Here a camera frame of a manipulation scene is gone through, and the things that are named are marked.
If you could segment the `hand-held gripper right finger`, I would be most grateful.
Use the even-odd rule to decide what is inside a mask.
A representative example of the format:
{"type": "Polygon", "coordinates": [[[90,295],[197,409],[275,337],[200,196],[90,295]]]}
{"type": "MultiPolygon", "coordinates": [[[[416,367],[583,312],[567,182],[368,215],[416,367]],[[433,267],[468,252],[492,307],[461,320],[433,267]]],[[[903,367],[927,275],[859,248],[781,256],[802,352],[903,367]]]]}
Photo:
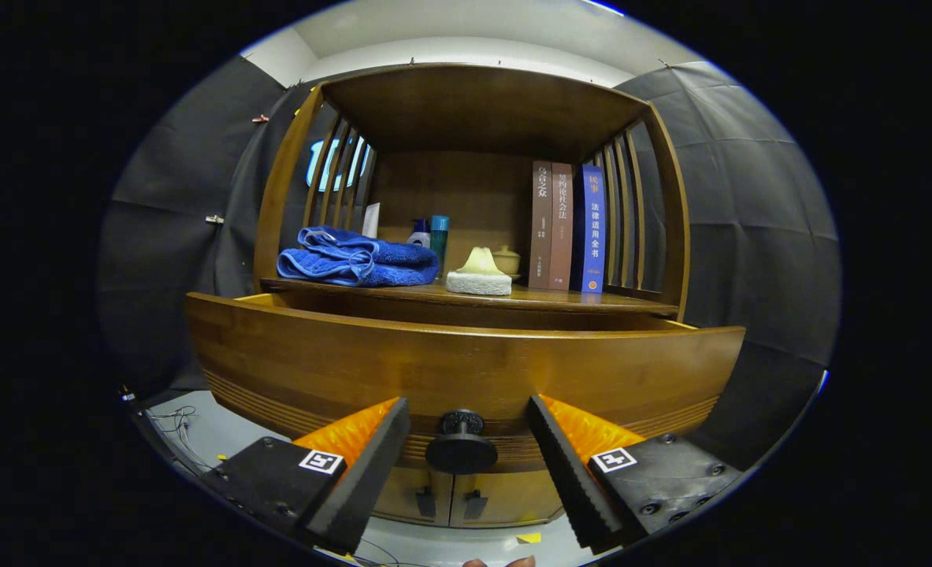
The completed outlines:
{"type": "Polygon", "coordinates": [[[644,437],[547,395],[527,422],[578,545],[597,554],[695,517],[743,474],[682,435],[644,437]]]}

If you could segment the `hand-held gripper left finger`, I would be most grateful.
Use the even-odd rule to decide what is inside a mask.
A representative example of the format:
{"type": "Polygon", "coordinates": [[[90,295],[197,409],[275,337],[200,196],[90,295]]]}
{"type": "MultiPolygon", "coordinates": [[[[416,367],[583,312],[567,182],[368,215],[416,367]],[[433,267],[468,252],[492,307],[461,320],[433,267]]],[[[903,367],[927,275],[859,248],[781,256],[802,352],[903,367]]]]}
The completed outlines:
{"type": "Polygon", "coordinates": [[[211,469],[210,490],[284,537],[353,553],[409,426],[397,396],[293,442],[263,437],[211,469]]]}

